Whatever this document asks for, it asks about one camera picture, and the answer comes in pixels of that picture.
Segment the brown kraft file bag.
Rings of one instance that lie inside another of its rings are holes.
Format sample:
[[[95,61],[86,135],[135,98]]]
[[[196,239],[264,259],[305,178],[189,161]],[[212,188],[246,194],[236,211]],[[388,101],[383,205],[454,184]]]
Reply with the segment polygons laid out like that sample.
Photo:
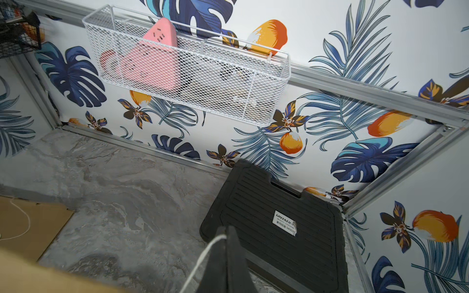
[[[108,284],[42,267],[8,250],[1,250],[2,293],[124,293]]]
[[[1,250],[36,262],[74,211],[60,203],[1,197]]]

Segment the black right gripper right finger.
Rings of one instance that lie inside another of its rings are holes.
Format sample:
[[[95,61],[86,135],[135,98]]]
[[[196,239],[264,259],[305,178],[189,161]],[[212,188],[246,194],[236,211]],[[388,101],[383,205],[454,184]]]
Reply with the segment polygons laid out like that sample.
[[[257,293],[236,230],[227,227],[227,292]]]

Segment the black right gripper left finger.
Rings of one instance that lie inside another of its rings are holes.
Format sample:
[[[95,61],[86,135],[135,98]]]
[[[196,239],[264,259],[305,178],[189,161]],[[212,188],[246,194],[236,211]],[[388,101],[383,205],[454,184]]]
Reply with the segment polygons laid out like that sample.
[[[227,293],[227,229],[219,227],[208,244],[208,259],[197,293]]]

